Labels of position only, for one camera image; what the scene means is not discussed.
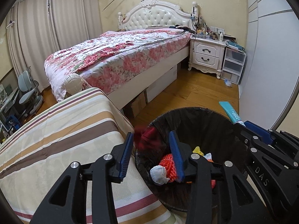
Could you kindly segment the beige curtains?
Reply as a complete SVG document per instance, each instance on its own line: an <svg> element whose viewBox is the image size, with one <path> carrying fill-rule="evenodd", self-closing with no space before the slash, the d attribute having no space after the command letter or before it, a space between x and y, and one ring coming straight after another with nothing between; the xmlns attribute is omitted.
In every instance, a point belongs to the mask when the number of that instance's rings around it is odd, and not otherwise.
<svg viewBox="0 0 299 224"><path fill-rule="evenodd" d="M11 62L19 76L31 70L43 91L44 61L52 53L102 33L98 0L16 0L7 15Z"/></svg>

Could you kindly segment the plastic drawer unit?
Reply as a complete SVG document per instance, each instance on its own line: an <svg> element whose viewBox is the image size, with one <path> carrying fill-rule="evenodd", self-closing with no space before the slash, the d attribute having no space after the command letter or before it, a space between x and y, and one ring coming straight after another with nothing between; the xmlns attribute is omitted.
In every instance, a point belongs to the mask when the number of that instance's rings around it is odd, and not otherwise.
<svg viewBox="0 0 299 224"><path fill-rule="evenodd" d="M221 79L238 85L241 80L245 62L246 53L244 51L235 50L227 46L222 65Z"/></svg>

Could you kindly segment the white nightstand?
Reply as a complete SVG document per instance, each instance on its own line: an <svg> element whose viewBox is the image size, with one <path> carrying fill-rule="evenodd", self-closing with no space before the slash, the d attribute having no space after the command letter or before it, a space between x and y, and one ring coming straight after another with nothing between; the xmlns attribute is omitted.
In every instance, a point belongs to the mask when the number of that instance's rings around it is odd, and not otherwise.
<svg viewBox="0 0 299 224"><path fill-rule="evenodd" d="M203 73L215 74L220 79L225 49L223 41L191 36L188 71L194 68Z"/></svg>

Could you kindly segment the grey-green desk chair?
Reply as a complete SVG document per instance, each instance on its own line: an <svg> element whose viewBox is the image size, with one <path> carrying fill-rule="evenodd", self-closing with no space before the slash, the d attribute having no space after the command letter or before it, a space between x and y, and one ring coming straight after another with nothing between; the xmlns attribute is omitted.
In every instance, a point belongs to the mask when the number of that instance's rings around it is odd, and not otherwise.
<svg viewBox="0 0 299 224"><path fill-rule="evenodd" d="M25 107L21 116L28 118L29 116L36 115L44 99L38 89L39 82L34 80L31 75L30 67L18 76L18 87L23 94L19 100L19 104Z"/></svg>

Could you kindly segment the white bed frame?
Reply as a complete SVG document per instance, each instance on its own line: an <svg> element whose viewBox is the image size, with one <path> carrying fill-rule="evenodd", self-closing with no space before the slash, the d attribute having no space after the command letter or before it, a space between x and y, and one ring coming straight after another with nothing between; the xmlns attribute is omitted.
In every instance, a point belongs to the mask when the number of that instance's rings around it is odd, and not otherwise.
<svg viewBox="0 0 299 224"><path fill-rule="evenodd" d="M117 90L109 93L107 97L118 109L122 109L131 100L147 89L151 84L167 73L175 65L189 55L189 46L183 47L177 53L150 67L148 70L135 76Z"/></svg>

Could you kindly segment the teal white tube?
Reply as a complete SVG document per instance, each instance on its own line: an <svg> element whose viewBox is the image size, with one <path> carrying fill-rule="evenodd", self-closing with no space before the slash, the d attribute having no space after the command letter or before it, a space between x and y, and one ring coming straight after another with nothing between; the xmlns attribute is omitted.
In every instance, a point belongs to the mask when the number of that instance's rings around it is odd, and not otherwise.
<svg viewBox="0 0 299 224"><path fill-rule="evenodd" d="M233 124L238 123L245 126L244 122L241 120L240 116L229 102L221 101L219 104L224 109Z"/></svg>

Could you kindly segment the floral bedspread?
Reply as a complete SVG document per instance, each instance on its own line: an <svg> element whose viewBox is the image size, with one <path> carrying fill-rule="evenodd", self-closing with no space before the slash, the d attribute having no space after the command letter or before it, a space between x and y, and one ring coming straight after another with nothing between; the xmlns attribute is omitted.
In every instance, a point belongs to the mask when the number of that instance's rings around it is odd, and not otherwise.
<svg viewBox="0 0 299 224"><path fill-rule="evenodd" d="M109 94L182 50L190 38L191 33L176 28L107 31L51 54L45 73L57 102L65 99L64 81L73 73Z"/></svg>

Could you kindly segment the white round bed post knob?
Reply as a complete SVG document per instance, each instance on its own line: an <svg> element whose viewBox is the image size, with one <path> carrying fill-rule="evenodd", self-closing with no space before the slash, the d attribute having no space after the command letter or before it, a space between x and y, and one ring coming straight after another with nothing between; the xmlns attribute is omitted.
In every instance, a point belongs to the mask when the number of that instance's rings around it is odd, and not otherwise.
<svg viewBox="0 0 299 224"><path fill-rule="evenodd" d="M75 95L83 90L82 78L76 73L70 74L64 80L64 87L69 94Z"/></svg>

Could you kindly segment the white tufted headboard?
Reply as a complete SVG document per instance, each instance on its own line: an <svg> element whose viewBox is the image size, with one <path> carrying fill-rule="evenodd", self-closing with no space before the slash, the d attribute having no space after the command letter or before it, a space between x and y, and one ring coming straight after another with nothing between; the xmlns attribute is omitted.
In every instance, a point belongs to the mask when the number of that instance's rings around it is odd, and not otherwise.
<svg viewBox="0 0 299 224"><path fill-rule="evenodd" d="M119 29L136 30L157 26L192 26L191 13L179 5L161 0L143 0L125 15L118 13Z"/></svg>

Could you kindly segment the striped bed sheet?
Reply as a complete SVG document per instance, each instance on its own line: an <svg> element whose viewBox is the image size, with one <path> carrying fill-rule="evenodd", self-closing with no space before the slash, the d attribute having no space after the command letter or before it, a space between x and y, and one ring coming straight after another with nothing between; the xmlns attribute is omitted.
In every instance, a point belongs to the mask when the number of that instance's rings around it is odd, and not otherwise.
<svg viewBox="0 0 299 224"><path fill-rule="evenodd" d="M1 145L1 191L29 223L37 207L74 161L95 162L124 142L133 126L98 88L84 90L27 122ZM182 223L149 190L131 156L121 184L112 184L119 223Z"/></svg>

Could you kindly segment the orange-red foam net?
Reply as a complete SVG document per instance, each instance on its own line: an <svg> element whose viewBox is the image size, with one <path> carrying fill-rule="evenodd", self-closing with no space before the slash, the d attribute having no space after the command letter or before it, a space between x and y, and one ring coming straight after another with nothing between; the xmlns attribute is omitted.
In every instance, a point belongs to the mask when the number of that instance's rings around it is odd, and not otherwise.
<svg viewBox="0 0 299 224"><path fill-rule="evenodd" d="M172 154L165 155L159 165L166 169L166 178L168 178L170 183L177 180L177 172Z"/></svg>

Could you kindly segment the dark red satin cloth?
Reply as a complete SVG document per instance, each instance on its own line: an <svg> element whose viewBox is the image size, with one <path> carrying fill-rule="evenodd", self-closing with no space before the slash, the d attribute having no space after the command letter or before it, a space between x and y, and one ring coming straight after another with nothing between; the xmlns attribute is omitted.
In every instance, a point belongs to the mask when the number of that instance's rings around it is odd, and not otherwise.
<svg viewBox="0 0 299 224"><path fill-rule="evenodd" d="M153 126L136 126L134 128L133 138L135 148L140 152L158 152L159 150L161 150L161 147L163 147L160 134L158 130Z"/></svg>

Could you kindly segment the yellow foam net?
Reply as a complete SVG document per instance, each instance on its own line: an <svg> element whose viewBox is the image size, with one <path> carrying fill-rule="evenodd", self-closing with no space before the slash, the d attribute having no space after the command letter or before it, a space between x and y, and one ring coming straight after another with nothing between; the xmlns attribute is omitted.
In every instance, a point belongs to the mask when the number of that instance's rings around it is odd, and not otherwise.
<svg viewBox="0 0 299 224"><path fill-rule="evenodd" d="M199 154L201 156L204 156L204 153L200 150L199 146L195 147L195 149L193 150L193 153L196 153L196 154Z"/></svg>

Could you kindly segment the study desk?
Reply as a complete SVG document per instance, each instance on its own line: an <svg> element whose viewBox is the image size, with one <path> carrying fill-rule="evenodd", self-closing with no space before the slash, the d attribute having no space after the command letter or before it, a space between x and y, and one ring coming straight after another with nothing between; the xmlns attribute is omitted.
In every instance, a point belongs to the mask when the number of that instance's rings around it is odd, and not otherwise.
<svg viewBox="0 0 299 224"><path fill-rule="evenodd" d="M9 127L6 124L7 118L12 114L14 116L19 116L15 108L15 103L19 97L20 90L15 88L12 93L4 100L4 104L1 105L1 124L6 131L9 131Z"/></svg>

